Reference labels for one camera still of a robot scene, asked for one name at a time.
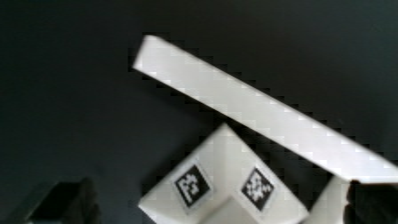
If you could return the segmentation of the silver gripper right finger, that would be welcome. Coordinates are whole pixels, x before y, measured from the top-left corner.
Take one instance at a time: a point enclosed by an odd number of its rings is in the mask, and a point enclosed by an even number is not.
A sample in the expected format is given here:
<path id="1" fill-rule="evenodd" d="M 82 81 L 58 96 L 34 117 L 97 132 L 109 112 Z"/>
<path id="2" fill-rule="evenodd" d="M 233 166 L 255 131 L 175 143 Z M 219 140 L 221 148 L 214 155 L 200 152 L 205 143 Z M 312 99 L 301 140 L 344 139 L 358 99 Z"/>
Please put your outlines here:
<path id="1" fill-rule="evenodd" d="M 345 224 L 398 224 L 398 184 L 351 182 Z"/>

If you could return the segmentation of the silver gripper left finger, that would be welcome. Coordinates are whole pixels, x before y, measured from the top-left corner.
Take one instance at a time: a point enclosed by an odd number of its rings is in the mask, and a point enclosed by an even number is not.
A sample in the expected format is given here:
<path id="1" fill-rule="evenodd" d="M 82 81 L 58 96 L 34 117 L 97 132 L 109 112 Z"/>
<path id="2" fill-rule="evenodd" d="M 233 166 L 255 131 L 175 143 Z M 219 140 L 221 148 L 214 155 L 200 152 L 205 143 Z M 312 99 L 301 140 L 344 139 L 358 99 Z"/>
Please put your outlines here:
<path id="1" fill-rule="evenodd" d="M 102 224 L 98 193 L 91 178 L 40 189 L 11 216 L 11 224 Z"/>

